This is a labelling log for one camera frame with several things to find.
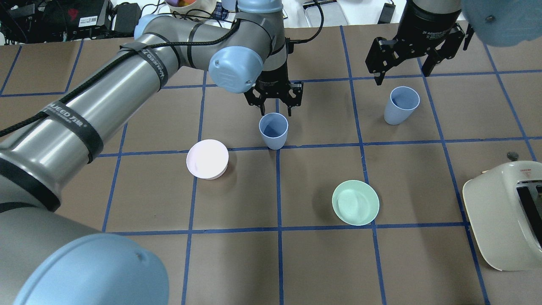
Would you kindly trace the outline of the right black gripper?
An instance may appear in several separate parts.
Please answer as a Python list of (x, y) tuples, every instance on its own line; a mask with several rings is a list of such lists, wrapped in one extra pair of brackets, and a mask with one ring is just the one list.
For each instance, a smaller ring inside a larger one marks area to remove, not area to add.
[(466, 33), (457, 22), (440, 32), (400, 25), (393, 39), (376, 37), (372, 41), (365, 64), (368, 72), (374, 75), (376, 84), (381, 86), (391, 68), (405, 60), (425, 56), (421, 72), (424, 77), (429, 77), (443, 60), (455, 58), (465, 38)]

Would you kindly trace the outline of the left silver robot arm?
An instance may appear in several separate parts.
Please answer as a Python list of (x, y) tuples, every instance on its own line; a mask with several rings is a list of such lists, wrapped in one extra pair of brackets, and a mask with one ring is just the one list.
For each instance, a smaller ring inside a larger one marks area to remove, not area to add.
[(166, 305), (168, 271), (130, 238), (56, 213), (62, 189), (182, 67), (252, 100), (287, 78), (280, 0), (238, 0), (231, 28), (143, 16), (134, 41), (75, 89), (1, 131), (2, 305)]

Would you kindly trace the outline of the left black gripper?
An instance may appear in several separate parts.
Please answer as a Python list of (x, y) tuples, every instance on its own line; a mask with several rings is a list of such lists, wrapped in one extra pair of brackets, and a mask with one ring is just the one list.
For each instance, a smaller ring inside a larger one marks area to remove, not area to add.
[(256, 106), (261, 116), (265, 116), (265, 101), (279, 99), (287, 106), (288, 116), (292, 108), (301, 106), (304, 85), (302, 81), (290, 82), (288, 56), (293, 52), (293, 43), (286, 38), (283, 46), (271, 54), (264, 64), (264, 70), (257, 77), (251, 89), (244, 92), (246, 102)]

